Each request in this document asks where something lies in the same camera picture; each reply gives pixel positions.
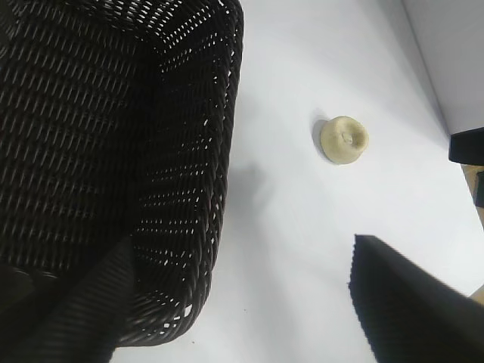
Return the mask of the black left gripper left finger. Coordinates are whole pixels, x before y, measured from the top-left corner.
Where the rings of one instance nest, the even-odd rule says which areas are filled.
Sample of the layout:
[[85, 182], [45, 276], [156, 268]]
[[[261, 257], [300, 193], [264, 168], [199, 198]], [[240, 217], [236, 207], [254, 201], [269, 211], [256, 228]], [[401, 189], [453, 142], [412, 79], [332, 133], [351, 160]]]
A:
[[108, 362], [134, 287], [125, 237], [1, 313], [3, 362]]

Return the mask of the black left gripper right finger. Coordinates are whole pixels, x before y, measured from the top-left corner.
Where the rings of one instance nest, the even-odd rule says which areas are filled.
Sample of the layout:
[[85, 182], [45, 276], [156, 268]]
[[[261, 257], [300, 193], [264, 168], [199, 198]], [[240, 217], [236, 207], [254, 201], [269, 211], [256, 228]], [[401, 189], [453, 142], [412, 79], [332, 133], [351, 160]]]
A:
[[482, 304], [375, 236], [355, 236], [349, 292], [378, 362], [483, 360]]

